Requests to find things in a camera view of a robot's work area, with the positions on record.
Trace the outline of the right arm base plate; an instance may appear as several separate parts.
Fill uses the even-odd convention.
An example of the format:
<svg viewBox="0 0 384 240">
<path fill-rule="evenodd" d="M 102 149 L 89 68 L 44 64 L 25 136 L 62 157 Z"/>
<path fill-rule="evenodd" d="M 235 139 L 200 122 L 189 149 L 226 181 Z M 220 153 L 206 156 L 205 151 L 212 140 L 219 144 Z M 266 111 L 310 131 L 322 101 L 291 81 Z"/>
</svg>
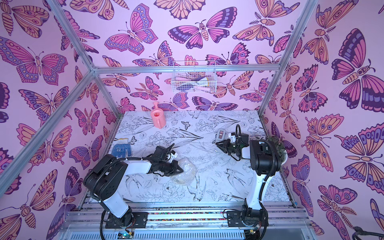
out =
<svg viewBox="0 0 384 240">
<path fill-rule="evenodd" d="M 269 226 L 268 218 L 263 210 L 238 211 L 225 209 L 223 217 L 227 220 L 229 227 L 259 228 Z"/>
</svg>

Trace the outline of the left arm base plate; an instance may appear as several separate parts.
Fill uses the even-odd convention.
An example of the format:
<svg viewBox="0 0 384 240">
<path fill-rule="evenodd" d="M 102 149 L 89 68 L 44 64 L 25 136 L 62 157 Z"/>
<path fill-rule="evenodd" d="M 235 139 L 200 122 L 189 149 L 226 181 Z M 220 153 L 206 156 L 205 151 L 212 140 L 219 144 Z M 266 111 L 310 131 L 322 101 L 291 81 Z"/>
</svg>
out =
<svg viewBox="0 0 384 240">
<path fill-rule="evenodd" d="M 148 222 L 148 216 L 148 212 L 128 212 L 121 218 L 110 215 L 106 222 L 106 229 L 144 229 Z"/>
</svg>

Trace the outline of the clear bubble wrap sheet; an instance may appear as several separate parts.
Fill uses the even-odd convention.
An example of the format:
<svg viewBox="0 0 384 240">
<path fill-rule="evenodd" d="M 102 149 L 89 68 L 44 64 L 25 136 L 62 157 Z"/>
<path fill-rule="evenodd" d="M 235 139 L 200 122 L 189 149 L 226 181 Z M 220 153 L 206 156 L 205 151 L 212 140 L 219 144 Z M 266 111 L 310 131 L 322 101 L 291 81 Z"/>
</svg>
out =
<svg viewBox="0 0 384 240">
<path fill-rule="evenodd" d="M 182 168 L 183 172 L 172 176 L 171 181 L 182 186 L 190 185 L 197 173 L 196 166 L 187 158 L 181 159 L 178 166 Z"/>
</svg>

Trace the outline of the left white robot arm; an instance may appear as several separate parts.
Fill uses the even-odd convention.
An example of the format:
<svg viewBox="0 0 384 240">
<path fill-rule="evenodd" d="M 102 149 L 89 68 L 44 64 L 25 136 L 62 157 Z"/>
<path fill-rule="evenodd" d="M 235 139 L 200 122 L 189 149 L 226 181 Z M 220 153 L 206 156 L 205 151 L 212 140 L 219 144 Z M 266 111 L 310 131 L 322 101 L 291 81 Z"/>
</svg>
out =
<svg viewBox="0 0 384 240">
<path fill-rule="evenodd" d="M 90 191 L 91 198 L 96 200 L 106 213 L 127 226 L 133 214 L 130 206 L 119 193 L 119 185 L 123 177 L 135 174 L 172 177 L 182 174 L 184 170 L 179 166 L 178 161 L 169 161 L 167 156 L 167 154 L 157 154 L 144 158 L 117 158 L 107 154 L 86 175 L 83 185 Z"/>
</svg>

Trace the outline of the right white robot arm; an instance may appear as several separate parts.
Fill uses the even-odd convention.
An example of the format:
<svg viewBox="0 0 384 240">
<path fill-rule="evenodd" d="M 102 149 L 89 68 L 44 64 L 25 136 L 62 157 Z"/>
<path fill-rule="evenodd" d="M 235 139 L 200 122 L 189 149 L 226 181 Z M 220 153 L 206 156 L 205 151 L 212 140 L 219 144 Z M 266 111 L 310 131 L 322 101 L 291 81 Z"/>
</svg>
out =
<svg viewBox="0 0 384 240">
<path fill-rule="evenodd" d="M 245 209 L 261 210 L 265 190 L 282 165 L 276 145 L 267 140 L 251 140 L 248 144 L 244 144 L 241 141 L 232 143 L 227 139 L 217 142 L 216 146 L 229 156 L 235 154 L 239 160 L 250 162 L 253 182 L 251 190 L 245 198 Z"/>
</svg>

